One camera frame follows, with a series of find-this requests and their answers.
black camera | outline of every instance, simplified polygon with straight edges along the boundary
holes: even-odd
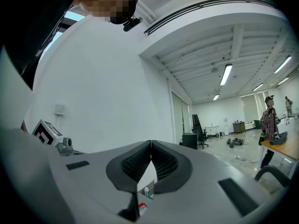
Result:
[[[137,26],[140,22],[142,22],[142,20],[143,20],[142,17],[137,17],[135,19],[130,18],[129,21],[127,21],[126,23],[123,24],[123,26],[124,26],[123,30],[125,32],[128,32],[133,27]]]

man in plaid shirt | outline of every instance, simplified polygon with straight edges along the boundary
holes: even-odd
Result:
[[[268,140],[275,132],[278,132],[278,128],[276,125],[276,112],[273,108],[274,101],[271,97],[266,97],[265,103],[267,105],[267,110],[263,113],[263,116],[260,120],[260,124],[262,127],[262,131],[265,133],[265,140]],[[263,158],[261,168],[269,165],[274,152],[271,150],[267,150],[265,157]]]

plaid shirt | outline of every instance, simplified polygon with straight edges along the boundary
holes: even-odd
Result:
[[[262,127],[262,130],[263,131],[266,131],[266,137],[265,139],[268,140],[271,135],[274,134],[274,125],[276,126],[276,132],[278,132],[278,128],[277,128],[277,125],[276,125],[276,112],[275,110],[273,109],[272,113],[268,113],[268,110],[267,109],[264,113],[263,113],[263,116],[260,120],[260,124],[261,124],[261,127]]]

floor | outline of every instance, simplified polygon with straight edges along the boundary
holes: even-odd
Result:
[[[299,119],[295,120],[295,131],[299,133]],[[243,173],[255,177],[256,170],[260,168],[259,159],[259,145],[258,140],[261,135],[260,129],[251,129],[246,131],[246,133],[231,134],[229,136],[221,136],[219,138],[213,137],[208,139],[206,144],[209,147],[205,146],[204,149],[199,147],[199,151],[207,152],[217,156],[218,158],[230,163]],[[228,139],[243,139],[248,142],[247,145],[235,146],[230,148],[226,144]],[[240,158],[246,159],[246,161],[237,160],[235,157],[240,156]],[[284,174],[289,175],[291,170],[291,163],[287,160],[283,161],[281,164],[281,156],[274,154],[270,165],[274,165],[279,168]],[[259,184],[270,194],[275,193],[277,190],[281,189],[282,186],[280,183],[269,173],[266,173],[262,176],[259,181]]]

office chair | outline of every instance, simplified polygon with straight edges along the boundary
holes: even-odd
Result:
[[[204,148],[204,145],[207,145],[209,147],[208,144],[205,144],[205,141],[208,139],[208,137],[205,137],[203,134],[197,133],[197,139],[200,142],[198,145],[201,145],[202,149]]]

